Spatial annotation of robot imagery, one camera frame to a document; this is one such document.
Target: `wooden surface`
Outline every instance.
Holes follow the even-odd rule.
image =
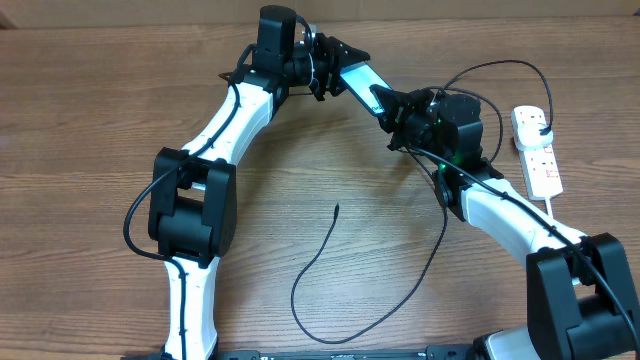
[[[611,232],[640,280],[640,22],[572,18],[362,22],[321,29],[372,55],[398,90],[443,84],[468,66],[523,59],[548,76],[565,193],[561,221]],[[223,101],[253,26],[0,32],[0,358],[117,359],[157,351],[167,278],[131,253],[122,220],[155,154],[179,148]],[[459,83],[503,110],[495,166],[524,193],[509,112],[546,108],[527,68],[479,70]],[[483,106],[485,153],[498,126]],[[296,326],[291,285],[341,215],[297,292],[301,321],[346,337],[400,301],[442,225],[431,185],[349,94],[293,97],[238,170],[238,229],[218,273],[220,348],[261,351],[419,348],[469,342],[526,320],[523,269],[452,218],[425,282],[394,316],[342,346]],[[148,205],[133,236],[147,250]]]
[[[640,8],[638,0],[0,0],[0,13],[21,29],[253,24],[269,4],[312,22],[631,16]]]

